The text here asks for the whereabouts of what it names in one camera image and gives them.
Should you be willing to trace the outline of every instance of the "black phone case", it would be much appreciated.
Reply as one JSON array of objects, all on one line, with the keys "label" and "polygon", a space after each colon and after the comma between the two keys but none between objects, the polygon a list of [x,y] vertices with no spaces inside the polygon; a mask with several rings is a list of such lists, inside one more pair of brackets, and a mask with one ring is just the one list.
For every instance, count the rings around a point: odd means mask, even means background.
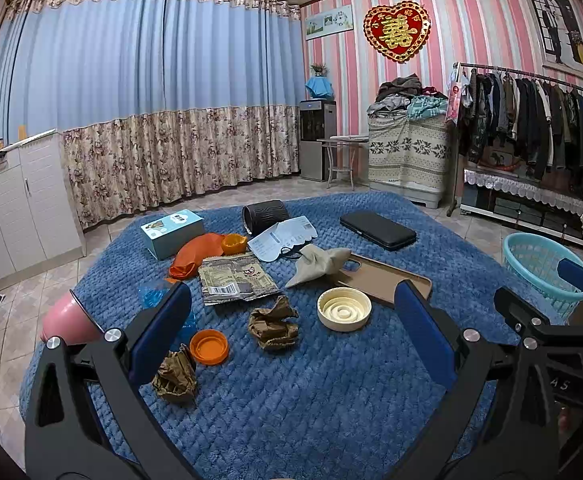
[{"label": "black phone case", "polygon": [[408,246],[414,243],[417,237],[414,230],[374,211],[361,210],[342,215],[340,223],[388,251]]}]

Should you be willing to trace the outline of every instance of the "cardboard box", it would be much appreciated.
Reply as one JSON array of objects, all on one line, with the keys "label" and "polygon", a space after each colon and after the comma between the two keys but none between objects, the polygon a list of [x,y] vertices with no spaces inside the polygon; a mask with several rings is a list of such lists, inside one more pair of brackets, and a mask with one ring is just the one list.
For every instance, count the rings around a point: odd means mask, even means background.
[{"label": "cardboard box", "polygon": [[192,238],[204,234],[203,219],[183,209],[140,226],[145,234],[145,246],[157,260],[164,260],[176,254]]}]

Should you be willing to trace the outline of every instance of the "white jar lid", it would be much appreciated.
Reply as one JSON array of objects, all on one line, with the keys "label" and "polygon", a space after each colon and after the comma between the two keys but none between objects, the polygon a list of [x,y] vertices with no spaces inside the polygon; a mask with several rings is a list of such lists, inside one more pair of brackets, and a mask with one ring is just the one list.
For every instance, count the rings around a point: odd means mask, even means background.
[{"label": "white jar lid", "polygon": [[364,326],[371,313],[371,301],[355,288],[339,286],[318,298],[318,319],[331,330],[352,332]]}]

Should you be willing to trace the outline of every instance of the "brown phone case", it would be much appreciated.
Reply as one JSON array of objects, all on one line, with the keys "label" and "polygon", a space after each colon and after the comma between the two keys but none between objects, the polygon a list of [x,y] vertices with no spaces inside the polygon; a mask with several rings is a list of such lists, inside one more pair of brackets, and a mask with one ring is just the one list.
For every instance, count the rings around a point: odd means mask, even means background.
[{"label": "brown phone case", "polygon": [[349,259],[360,264],[360,267],[356,270],[342,269],[328,276],[336,285],[350,286],[389,306],[394,306],[396,285],[403,280],[411,280],[423,298],[428,299],[431,294],[432,284],[429,278],[359,254],[352,254]]}]

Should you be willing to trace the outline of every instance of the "crumpled brown paper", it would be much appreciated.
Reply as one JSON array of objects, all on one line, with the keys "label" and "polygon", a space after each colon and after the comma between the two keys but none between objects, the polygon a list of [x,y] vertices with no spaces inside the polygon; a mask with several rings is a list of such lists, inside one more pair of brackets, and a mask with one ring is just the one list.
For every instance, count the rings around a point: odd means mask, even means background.
[{"label": "crumpled brown paper", "polygon": [[314,244],[307,244],[300,250],[300,254],[302,256],[296,260],[296,274],[286,283],[287,288],[310,282],[325,274],[337,273],[351,256],[351,249],[338,247],[326,251]]},{"label": "crumpled brown paper", "polygon": [[278,296],[273,308],[255,308],[249,315],[248,332],[257,340],[260,348],[278,350],[296,344],[298,325],[283,321],[286,317],[298,317],[290,306],[287,296]]},{"label": "crumpled brown paper", "polygon": [[156,394],[163,400],[182,404],[194,398],[196,362],[189,349],[181,344],[178,352],[168,352],[152,379]]}]

